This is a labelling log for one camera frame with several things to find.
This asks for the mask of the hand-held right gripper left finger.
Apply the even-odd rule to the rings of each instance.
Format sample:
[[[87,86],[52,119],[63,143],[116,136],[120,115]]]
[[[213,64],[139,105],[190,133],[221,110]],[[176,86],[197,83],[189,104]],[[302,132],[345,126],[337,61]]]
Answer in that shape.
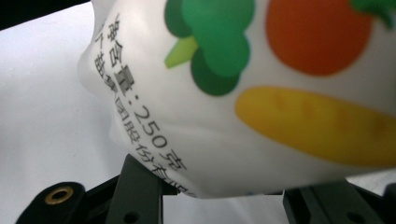
[[[125,157],[106,224],[163,224],[163,196],[178,195],[131,155]]]

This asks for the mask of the white paper sheet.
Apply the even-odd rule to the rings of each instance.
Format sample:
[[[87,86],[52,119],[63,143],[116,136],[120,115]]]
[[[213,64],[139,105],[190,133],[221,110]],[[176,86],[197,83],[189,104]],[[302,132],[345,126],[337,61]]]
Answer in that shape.
[[[13,224],[44,187],[64,180],[93,186],[131,155],[110,137],[110,111],[78,74],[93,31],[90,0],[0,32],[0,224]],[[280,191],[178,192],[165,203],[167,224],[286,224]]]

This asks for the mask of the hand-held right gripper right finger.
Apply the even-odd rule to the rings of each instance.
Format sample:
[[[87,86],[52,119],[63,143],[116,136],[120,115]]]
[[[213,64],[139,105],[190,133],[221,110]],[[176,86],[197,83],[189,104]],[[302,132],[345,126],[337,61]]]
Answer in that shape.
[[[284,192],[289,224],[386,224],[381,197],[346,180]]]

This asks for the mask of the blue and white bag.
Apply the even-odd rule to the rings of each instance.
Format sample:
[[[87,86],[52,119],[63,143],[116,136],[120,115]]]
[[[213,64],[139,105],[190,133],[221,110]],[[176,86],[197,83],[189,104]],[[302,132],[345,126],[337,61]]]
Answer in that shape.
[[[396,168],[396,0],[92,0],[110,137],[223,198]]]

